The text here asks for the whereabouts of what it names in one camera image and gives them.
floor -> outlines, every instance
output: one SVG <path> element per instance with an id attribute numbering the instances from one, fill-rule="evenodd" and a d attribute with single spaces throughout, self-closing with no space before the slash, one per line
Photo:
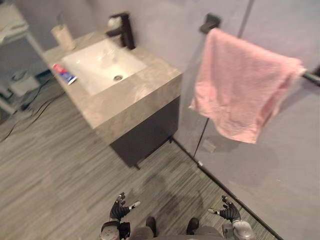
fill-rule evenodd
<path id="1" fill-rule="evenodd" d="M 38 109 L 61 92 L 53 80 L 31 107 Z M 19 123 L 0 143 L 0 239 L 95 240 L 121 192 L 128 204 L 142 202 L 123 219 L 132 230 L 143 226 L 148 215 L 156 218 L 161 236 L 184 233 L 191 217 L 220 231 L 227 222 L 207 212 L 222 207 L 224 191 L 175 143 L 165 143 L 137 170 L 96 136 L 68 96 L 55 100 L 24 130 L 36 116 Z M 0 139 L 15 121 L 0 125 Z M 240 212 L 257 239 L 274 239 Z"/>

toothpaste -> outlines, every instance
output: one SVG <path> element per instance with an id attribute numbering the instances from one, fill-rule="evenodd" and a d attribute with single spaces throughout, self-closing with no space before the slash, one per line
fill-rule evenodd
<path id="1" fill-rule="evenodd" d="M 54 64 L 52 68 L 60 75 L 60 77 L 68 84 L 72 84 L 77 77 L 73 76 L 70 72 L 68 72 L 63 66 L 60 64 Z"/>

black towel bar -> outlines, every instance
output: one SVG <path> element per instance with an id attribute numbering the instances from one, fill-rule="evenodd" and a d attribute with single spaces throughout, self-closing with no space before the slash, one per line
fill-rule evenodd
<path id="1" fill-rule="evenodd" d="M 208 13 L 205 17 L 205 22 L 204 24 L 200 27 L 200 32 L 204 34 L 208 34 L 211 29 L 214 28 L 219 28 L 221 23 L 221 18 L 213 15 L 212 13 Z M 315 75 L 312 74 L 311 72 L 306 71 L 302 77 L 305 79 L 308 79 L 310 82 L 320 86 L 320 77 L 318 76 L 319 74 Z"/>

sink basin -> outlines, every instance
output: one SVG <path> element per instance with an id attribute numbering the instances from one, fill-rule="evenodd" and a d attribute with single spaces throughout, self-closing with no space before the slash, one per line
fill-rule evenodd
<path id="1" fill-rule="evenodd" d="M 62 62 L 90 95 L 96 95 L 146 67 L 127 48 L 120 48 L 110 39 L 67 55 Z"/>

black faucet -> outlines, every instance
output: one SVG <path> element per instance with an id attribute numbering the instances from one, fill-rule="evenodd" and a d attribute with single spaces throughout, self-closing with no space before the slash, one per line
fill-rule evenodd
<path id="1" fill-rule="evenodd" d="M 132 34 L 131 24 L 129 20 L 129 13 L 128 12 L 121 12 L 115 15 L 110 16 L 110 18 L 121 18 L 121 26 L 114 29 L 107 31 L 105 34 L 109 37 L 114 37 L 117 35 L 120 36 L 121 44 L 123 47 L 127 47 L 128 49 L 135 49 L 135 42 L 134 36 Z"/>

